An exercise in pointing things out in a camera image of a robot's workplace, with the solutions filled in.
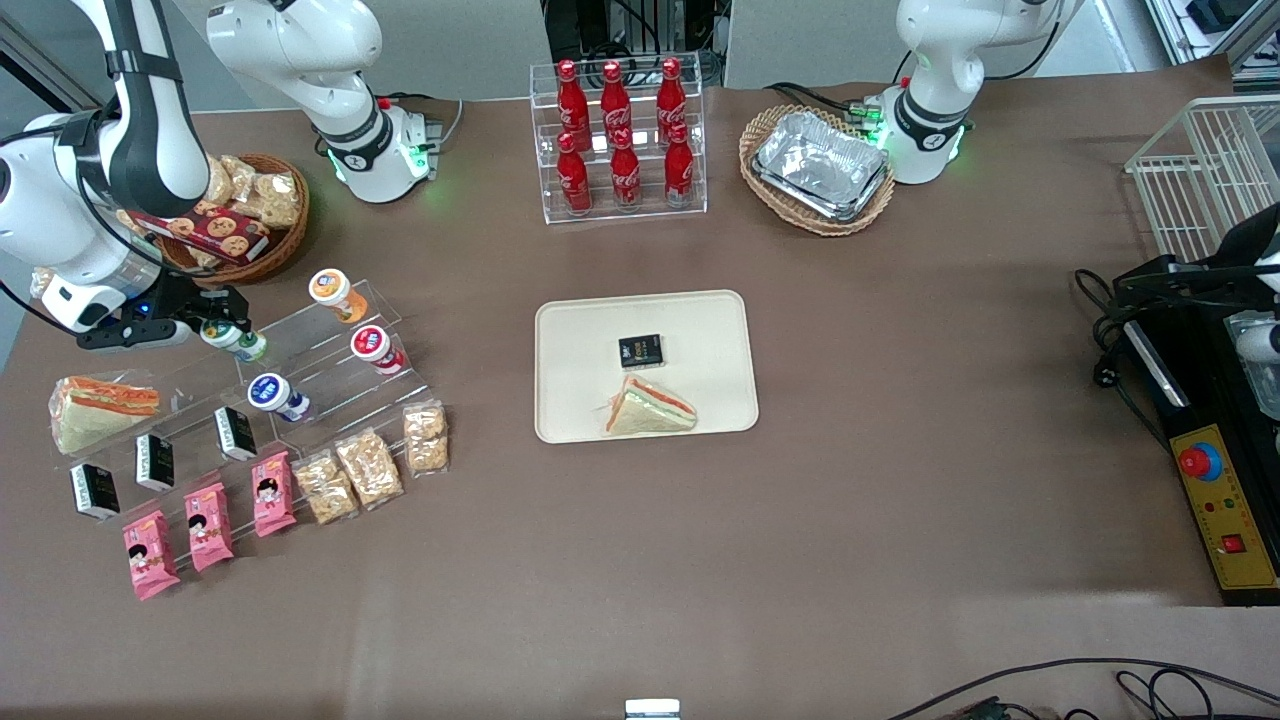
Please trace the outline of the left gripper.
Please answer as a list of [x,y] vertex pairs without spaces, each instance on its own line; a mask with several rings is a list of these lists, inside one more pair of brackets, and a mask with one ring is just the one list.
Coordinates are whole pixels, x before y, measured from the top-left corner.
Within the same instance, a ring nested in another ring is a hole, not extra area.
[[1233,307],[1240,301],[1276,301],[1277,272],[1226,278],[1226,270],[1277,266],[1279,204],[1235,224],[1208,258],[1181,261],[1160,255],[1114,279],[1117,307]]

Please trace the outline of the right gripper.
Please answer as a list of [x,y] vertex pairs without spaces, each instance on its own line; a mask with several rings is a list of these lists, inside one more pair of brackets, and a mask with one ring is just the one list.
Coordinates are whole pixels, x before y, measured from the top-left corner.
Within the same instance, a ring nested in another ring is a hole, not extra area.
[[54,275],[41,302],[76,346],[93,354],[164,348],[198,336],[206,322],[251,323],[250,304],[236,288],[200,290],[193,279],[161,270],[134,297],[105,284],[72,284]]

